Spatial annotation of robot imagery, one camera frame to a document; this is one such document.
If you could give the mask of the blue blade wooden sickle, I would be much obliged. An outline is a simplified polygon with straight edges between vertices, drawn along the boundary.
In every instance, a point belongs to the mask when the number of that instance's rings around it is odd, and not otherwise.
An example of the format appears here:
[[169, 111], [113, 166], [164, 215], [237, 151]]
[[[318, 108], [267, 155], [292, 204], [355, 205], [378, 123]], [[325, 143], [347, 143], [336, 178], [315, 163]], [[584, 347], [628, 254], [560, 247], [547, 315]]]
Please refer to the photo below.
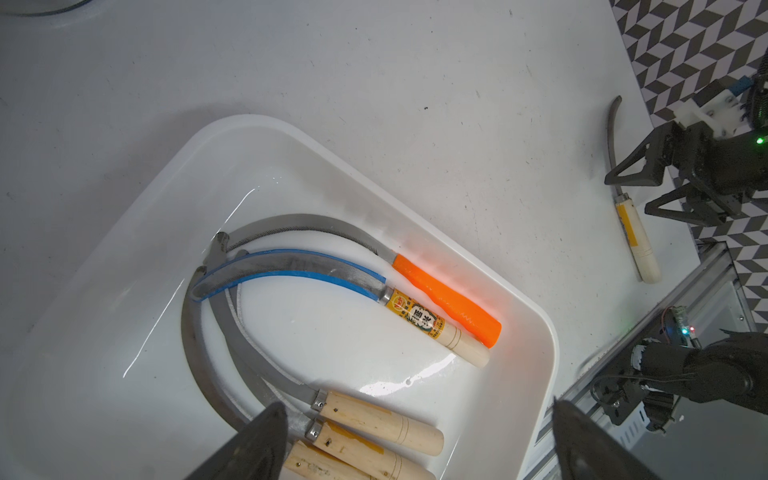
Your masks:
[[343, 287], [384, 305], [475, 367], [482, 368], [490, 360], [490, 350], [483, 343], [387, 285], [385, 277], [356, 263], [319, 252], [272, 249], [241, 253], [196, 281], [191, 298], [200, 302], [243, 282], [274, 276], [306, 278]]

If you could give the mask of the white rectangular storage tray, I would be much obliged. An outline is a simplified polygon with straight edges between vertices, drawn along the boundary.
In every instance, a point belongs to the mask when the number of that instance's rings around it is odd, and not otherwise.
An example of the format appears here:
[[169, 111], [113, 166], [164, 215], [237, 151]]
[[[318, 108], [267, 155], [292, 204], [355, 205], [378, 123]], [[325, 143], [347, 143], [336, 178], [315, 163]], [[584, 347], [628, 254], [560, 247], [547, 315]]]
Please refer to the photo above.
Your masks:
[[290, 374], [438, 427], [440, 479], [520, 479], [551, 397], [545, 312], [297, 128], [238, 115], [195, 134], [102, 240], [1, 377], [5, 479], [180, 479], [234, 435], [197, 387], [181, 311], [214, 235], [288, 212], [362, 227], [502, 325], [477, 368], [372, 300], [308, 278], [242, 287], [247, 331]]

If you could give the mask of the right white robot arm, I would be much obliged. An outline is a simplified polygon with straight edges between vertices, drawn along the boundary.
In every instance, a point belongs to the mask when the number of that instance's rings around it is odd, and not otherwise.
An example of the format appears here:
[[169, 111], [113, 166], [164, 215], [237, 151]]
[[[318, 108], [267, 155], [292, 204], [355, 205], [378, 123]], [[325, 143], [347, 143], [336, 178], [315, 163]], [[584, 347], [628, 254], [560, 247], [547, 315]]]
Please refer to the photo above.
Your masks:
[[[623, 161], [617, 161], [614, 146], [620, 104], [615, 98], [608, 111], [609, 170], [604, 182], [614, 191], [641, 279], [655, 283], [660, 267], [625, 188], [658, 187], [667, 168], [673, 167], [682, 185], [649, 201], [645, 214], [701, 227], [739, 217], [743, 205], [767, 188], [767, 62], [762, 60], [750, 77], [708, 84]], [[630, 348], [629, 374], [601, 375], [592, 383], [605, 411], [620, 408], [619, 388], [636, 385], [697, 403], [725, 400], [766, 413], [766, 334], [730, 332], [726, 339], [703, 347], [690, 326], [671, 332], [663, 322], [660, 329], [663, 338], [641, 340]]]

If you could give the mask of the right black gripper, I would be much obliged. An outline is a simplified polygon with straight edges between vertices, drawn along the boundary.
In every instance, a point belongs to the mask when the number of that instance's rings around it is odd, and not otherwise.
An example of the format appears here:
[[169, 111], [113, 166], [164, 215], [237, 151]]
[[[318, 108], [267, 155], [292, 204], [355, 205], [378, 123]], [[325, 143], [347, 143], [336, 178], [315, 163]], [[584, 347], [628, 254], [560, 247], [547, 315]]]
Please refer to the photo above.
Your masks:
[[742, 216], [744, 194], [767, 190], [767, 126], [717, 140], [703, 121], [654, 128], [606, 174], [608, 186], [661, 186], [674, 164], [688, 183], [648, 202], [644, 213], [701, 227]]

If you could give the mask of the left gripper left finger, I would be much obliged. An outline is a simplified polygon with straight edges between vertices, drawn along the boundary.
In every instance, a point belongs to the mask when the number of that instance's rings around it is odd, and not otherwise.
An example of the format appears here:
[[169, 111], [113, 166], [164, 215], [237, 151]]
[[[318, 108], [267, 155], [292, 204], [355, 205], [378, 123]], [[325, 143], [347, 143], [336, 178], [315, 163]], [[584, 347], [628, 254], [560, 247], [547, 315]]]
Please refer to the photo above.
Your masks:
[[275, 402], [197, 467], [187, 479], [277, 480], [288, 447], [285, 405]]

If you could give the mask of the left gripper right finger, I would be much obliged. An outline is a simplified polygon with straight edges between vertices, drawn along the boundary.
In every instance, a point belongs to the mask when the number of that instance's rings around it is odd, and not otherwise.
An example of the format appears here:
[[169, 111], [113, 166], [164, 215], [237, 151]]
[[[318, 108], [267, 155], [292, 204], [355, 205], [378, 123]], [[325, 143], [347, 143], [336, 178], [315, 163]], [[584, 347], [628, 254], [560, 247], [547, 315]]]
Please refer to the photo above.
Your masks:
[[552, 427], [563, 479], [659, 479], [569, 401], [554, 401]]

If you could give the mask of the orange handle sickle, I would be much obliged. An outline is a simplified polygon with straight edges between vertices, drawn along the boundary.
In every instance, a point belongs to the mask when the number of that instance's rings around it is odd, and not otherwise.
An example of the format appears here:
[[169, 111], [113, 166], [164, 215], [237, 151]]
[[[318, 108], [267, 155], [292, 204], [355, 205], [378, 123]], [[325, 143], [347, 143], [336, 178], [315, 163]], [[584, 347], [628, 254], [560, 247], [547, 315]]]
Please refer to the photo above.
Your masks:
[[392, 250], [360, 227], [343, 220], [303, 213], [264, 218], [228, 232], [225, 251], [230, 252], [262, 237], [288, 231], [317, 231], [336, 235], [366, 248], [392, 265], [395, 271], [424, 292], [437, 306], [442, 308], [452, 319], [458, 321], [486, 347], [491, 348], [497, 343], [502, 325], [482, 307], [425, 272], [404, 255]]

